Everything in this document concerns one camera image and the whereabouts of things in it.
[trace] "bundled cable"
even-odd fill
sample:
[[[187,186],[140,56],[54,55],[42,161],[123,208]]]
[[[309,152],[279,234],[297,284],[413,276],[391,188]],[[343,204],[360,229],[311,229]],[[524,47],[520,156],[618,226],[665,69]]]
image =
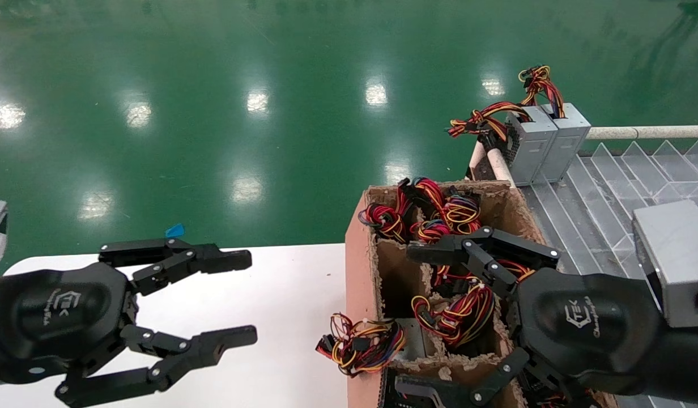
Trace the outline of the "bundled cable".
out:
[[[466,294],[435,312],[424,296],[412,299],[414,317],[424,330],[442,337],[448,346],[457,348],[479,336],[492,317],[492,290],[480,279],[469,279]]]
[[[523,83],[527,96],[520,102],[522,106],[534,106],[537,104],[536,96],[543,94],[548,98],[556,119],[565,118],[563,109],[563,96],[556,85],[551,82],[551,68],[548,65],[537,65],[518,74],[518,79]]]
[[[505,267],[505,269],[508,269],[510,272],[512,272],[512,274],[518,277],[519,283],[535,272],[527,266],[522,266],[520,263],[508,261],[507,259],[499,259],[497,260],[497,263],[501,264]]]
[[[433,244],[436,243],[443,235],[450,235],[452,231],[441,219],[425,220],[425,222],[417,222],[412,225],[411,232],[417,234],[420,241]]]
[[[377,230],[380,235],[390,240],[396,240],[403,244],[406,242],[405,219],[412,209],[412,202],[404,194],[401,186],[397,186],[397,207],[370,204],[366,209],[359,211],[359,222]]]
[[[435,274],[435,281],[432,284],[432,287],[437,287],[443,282],[450,282],[452,283],[455,281],[455,279],[476,279],[475,276],[468,274],[465,276],[460,276],[460,275],[453,275],[450,273],[450,266],[449,265],[442,265],[437,267],[437,274]]]
[[[447,199],[443,214],[445,224],[453,234],[468,235],[482,226],[479,220],[479,204],[471,197],[452,194]]]
[[[352,321],[341,313],[331,315],[331,334],[318,341],[316,351],[333,360],[349,377],[380,371],[404,347],[404,330],[396,320]]]
[[[414,179],[413,185],[415,188],[424,194],[427,199],[432,202],[437,214],[425,214],[432,219],[443,218],[442,210],[445,207],[445,196],[442,194],[442,189],[434,181],[426,177],[417,177]]]
[[[369,204],[369,207],[359,211],[357,217],[362,224],[375,228],[383,237],[397,240],[401,244],[405,243],[404,223],[392,207]]]
[[[510,103],[509,101],[500,101],[499,103],[493,103],[490,106],[482,110],[474,110],[470,118],[466,121],[460,121],[460,119],[453,119],[450,121],[450,129],[448,129],[448,134],[451,137],[458,137],[460,134],[479,134],[481,127],[485,124],[495,131],[497,136],[503,141],[507,141],[508,129],[505,127],[503,122],[492,118],[493,114],[500,112],[515,112],[520,115],[522,121],[530,121],[530,117],[525,113],[523,108],[515,103]]]

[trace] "wire harness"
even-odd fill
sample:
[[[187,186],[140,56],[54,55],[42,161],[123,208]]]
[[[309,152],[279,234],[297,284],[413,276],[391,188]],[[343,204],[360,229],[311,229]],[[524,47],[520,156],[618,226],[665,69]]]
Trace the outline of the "wire harness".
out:
[[[415,296],[412,311],[419,325],[430,333],[442,337],[451,348],[457,348],[476,339],[492,318],[494,296],[492,290],[476,278],[467,281],[466,293],[456,300],[443,300],[448,304],[438,311],[424,296]]]
[[[483,131],[483,127],[487,126],[497,134],[497,137],[499,137],[502,142],[506,142],[508,139],[507,127],[503,122],[492,118],[493,114],[501,112],[515,112],[519,114],[521,121],[530,121],[530,116],[525,113],[521,106],[511,103],[510,101],[499,101],[482,110],[474,110],[470,118],[466,121],[452,119],[452,121],[450,121],[451,127],[447,129],[447,132],[451,137],[458,137],[463,133],[478,135]]]
[[[404,244],[408,238],[408,228],[404,219],[412,207],[412,202],[398,186],[397,206],[394,209],[373,203],[366,209],[359,211],[357,218],[362,224],[374,228],[382,237]]]
[[[335,362],[349,377],[387,367],[404,347],[404,330],[396,320],[353,323],[346,315],[331,315],[331,334],[318,341],[316,351]]]
[[[553,117],[562,119],[566,117],[563,109],[563,96],[556,85],[551,81],[551,67],[548,65],[536,65],[527,70],[522,70],[518,73],[518,79],[523,83],[525,88],[525,99],[520,104],[521,106],[535,106],[537,102],[536,96],[544,95],[551,103],[553,109]]]

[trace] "blue object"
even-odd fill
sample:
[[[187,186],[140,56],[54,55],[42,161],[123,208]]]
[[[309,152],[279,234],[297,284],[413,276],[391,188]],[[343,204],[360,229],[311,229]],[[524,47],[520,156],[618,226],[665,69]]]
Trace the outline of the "blue object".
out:
[[[165,238],[178,238],[182,237],[185,235],[185,228],[183,227],[183,224],[175,224],[173,227],[170,227],[165,230]]]

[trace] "torn cardboard edge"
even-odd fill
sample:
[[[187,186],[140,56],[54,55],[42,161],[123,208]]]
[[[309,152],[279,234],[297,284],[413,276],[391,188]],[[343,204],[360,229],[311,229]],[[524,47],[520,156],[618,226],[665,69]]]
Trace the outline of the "torn cardboard edge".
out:
[[[431,266],[425,264],[416,264],[409,261],[406,257],[406,245],[400,244],[394,240],[386,240],[384,238],[377,237],[374,232],[371,235],[375,236],[374,252],[377,253],[377,261],[372,263],[372,277],[374,277],[375,287],[377,287],[376,297],[378,304],[377,314],[380,318],[398,318],[398,317],[411,317],[414,315],[403,315],[403,313],[397,312],[397,307],[395,302],[400,303],[400,308],[404,306],[405,308],[410,308],[411,297],[414,295],[422,295],[429,297],[429,287],[426,282],[424,282],[426,276],[432,276]],[[380,266],[385,265],[385,267],[380,271]],[[386,299],[382,296],[382,289],[384,287],[385,281],[389,278],[396,268],[401,268],[401,273],[412,274],[413,271],[416,272],[414,277],[401,277],[403,279],[403,284],[408,284],[409,295],[406,295],[404,299]],[[425,350],[427,354],[428,361],[432,360],[435,356],[444,356],[447,354],[447,349],[445,348],[445,343],[439,336],[424,331],[424,336],[428,341],[425,341]]]
[[[517,189],[511,189],[507,181],[455,181],[438,184],[443,192],[450,186],[458,191],[480,194],[480,218],[483,225],[504,230],[513,235],[526,238],[545,245],[535,219],[528,209],[525,197]],[[380,240],[374,230],[357,220],[359,211],[368,204],[375,202],[385,206],[396,207],[397,189],[395,186],[370,186],[359,199],[354,217],[352,217],[346,233],[346,289],[347,315],[352,320],[383,317],[384,300],[382,299],[382,279],[378,271],[377,252],[380,242],[391,242],[391,246],[404,251],[405,245],[392,240]],[[432,268],[429,265],[419,267],[421,274],[421,292],[429,296],[432,279]],[[455,380],[473,386],[473,382],[483,380],[492,369],[495,369],[503,356],[514,348],[509,339],[509,333],[501,320],[499,300],[493,315],[492,328],[496,333],[496,353],[483,354],[474,358],[448,354],[443,341],[435,335],[429,338],[435,346],[435,353],[414,361],[394,361],[391,367],[406,373],[426,373],[443,380]],[[347,402],[349,408],[375,408],[381,395],[382,375],[362,374],[349,379],[347,382]],[[594,395],[604,408],[618,408],[613,396],[605,393]],[[517,380],[496,397],[500,408],[527,407],[527,401],[522,395]]]

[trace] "robot logo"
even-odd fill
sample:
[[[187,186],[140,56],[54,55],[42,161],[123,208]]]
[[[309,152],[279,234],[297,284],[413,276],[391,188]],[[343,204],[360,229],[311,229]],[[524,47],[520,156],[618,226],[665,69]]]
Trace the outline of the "robot logo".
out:
[[[72,290],[69,292],[64,292],[64,294],[57,295],[57,297],[54,298],[54,309],[61,309],[59,312],[60,316],[69,316],[70,312],[68,309],[77,307],[80,296],[82,296],[82,294],[78,294]]]
[[[69,316],[70,308],[75,308],[79,304],[79,299],[82,294],[70,290],[69,292],[64,292],[64,294],[59,294],[59,287],[54,289],[49,299],[46,301],[46,306],[44,307],[44,318],[42,319],[42,324],[44,326],[49,325],[49,321],[52,318],[52,309],[59,310],[60,316]]]
[[[581,306],[578,305],[578,300],[568,300],[568,303],[570,307],[566,305],[567,322],[579,329],[591,322],[590,312],[588,312],[587,307],[581,308]]]

